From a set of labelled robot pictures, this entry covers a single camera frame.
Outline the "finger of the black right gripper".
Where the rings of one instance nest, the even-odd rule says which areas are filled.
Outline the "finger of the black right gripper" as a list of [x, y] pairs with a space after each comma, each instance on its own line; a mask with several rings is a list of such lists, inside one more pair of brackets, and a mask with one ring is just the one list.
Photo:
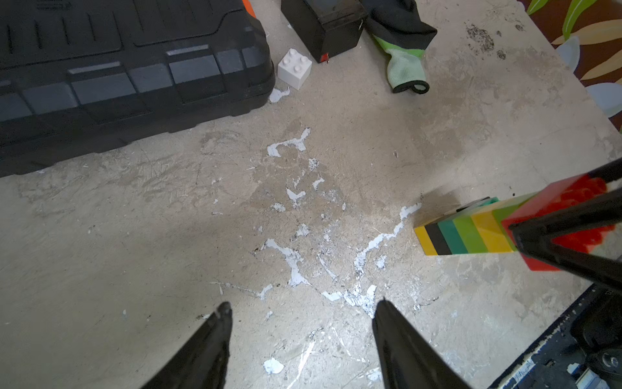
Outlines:
[[575, 251], [554, 239], [621, 222], [621, 190], [615, 189], [577, 206], [510, 225], [521, 254], [615, 292], [621, 290], [621, 263]]

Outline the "red lego brick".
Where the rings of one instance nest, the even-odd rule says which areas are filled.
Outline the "red lego brick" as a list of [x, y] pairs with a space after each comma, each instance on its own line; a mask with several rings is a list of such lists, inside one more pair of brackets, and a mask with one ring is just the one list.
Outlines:
[[590, 272], [599, 246], [621, 226], [621, 171], [584, 173], [550, 184], [501, 225], [533, 272]]

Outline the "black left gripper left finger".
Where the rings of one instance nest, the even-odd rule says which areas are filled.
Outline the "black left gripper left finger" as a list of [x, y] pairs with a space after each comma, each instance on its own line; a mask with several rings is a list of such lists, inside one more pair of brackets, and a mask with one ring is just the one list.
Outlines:
[[223, 388], [232, 330], [233, 311], [231, 304], [225, 301], [143, 389]]

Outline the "lime green lego brick front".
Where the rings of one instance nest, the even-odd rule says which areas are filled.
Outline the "lime green lego brick front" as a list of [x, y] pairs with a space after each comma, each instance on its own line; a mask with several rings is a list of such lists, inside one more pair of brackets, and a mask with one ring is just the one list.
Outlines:
[[510, 253], [516, 251], [516, 247], [513, 244], [513, 241], [511, 240], [507, 231], [505, 230], [505, 227], [502, 225], [502, 221], [510, 217], [521, 206], [523, 206], [523, 204], [525, 204], [534, 196], [535, 193], [531, 193], [504, 200], [501, 202], [501, 205], [499, 207], [492, 211], [492, 216], [496, 222], [497, 228], [499, 229], [501, 236], [501, 248], [498, 251], [499, 253]]

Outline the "white lego brick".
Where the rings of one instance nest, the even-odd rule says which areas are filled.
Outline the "white lego brick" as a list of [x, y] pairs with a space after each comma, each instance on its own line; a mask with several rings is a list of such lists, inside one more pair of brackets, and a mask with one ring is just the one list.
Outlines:
[[278, 64], [277, 77], [290, 87], [300, 90], [308, 79], [313, 62], [295, 49], [290, 49]]

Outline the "yellow lego brick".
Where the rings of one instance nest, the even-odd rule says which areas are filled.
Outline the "yellow lego brick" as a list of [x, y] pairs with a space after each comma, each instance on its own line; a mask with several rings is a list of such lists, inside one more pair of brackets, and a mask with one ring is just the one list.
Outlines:
[[419, 239], [424, 254], [427, 256], [437, 256], [437, 251], [432, 240], [424, 226], [414, 228], [415, 234]]
[[505, 234], [505, 230], [495, 219], [490, 207], [480, 207], [471, 215], [471, 220], [482, 238], [488, 253], [498, 254], [514, 251]]

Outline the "dark green lego brick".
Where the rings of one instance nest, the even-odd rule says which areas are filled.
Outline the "dark green lego brick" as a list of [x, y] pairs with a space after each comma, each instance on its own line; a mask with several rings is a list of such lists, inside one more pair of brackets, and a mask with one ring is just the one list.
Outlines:
[[450, 247], [451, 254], [468, 254], [460, 236], [458, 235], [458, 231], [455, 228], [453, 223], [454, 219], [457, 217], [469, 216], [470, 212], [474, 212], [474, 210], [478, 207], [488, 206], [489, 204], [494, 204], [497, 201], [497, 197], [487, 197], [485, 199], [476, 200], [475, 202], [459, 207], [451, 213], [447, 213], [444, 217], [437, 221], [438, 226], [440, 227], [448, 246]]

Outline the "black lego brick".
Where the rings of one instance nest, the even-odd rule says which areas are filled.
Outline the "black lego brick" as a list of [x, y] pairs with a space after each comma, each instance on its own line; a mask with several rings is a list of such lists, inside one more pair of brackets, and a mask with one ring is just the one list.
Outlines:
[[438, 223], [428, 224], [425, 227], [425, 231], [431, 241], [435, 255], [450, 255], [451, 250], [448, 243], [438, 226]]

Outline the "lime green lego brick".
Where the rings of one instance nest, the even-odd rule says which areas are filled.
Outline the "lime green lego brick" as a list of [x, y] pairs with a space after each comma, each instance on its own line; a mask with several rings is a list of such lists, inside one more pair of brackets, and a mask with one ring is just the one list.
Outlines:
[[516, 247], [513, 244], [513, 241], [511, 240], [507, 231], [505, 230], [505, 227], [502, 225], [502, 221], [510, 217], [521, 206], [523, 206], [523, 204], [525, 204], [534, 196], [535, 193], [531, 193], [504, 200], [501, 202], [501, 205], [499, 207], [492, 211], [492, 216], [496, 222], [497, 228], [499, 229], [501, 236], [501, 248], [498, 251], [499, 253], [510, 253], [516, 251]]
[[489, 250], [470, 216], [457, 217], [453, 221], [468, 254], [483, 254]]

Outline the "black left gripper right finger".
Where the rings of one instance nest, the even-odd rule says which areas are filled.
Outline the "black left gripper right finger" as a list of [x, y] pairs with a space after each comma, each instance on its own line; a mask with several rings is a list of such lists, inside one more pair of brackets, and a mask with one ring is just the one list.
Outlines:
[[468, 387], [390, 301], [377, 303], [372, 328], [384, 387]]

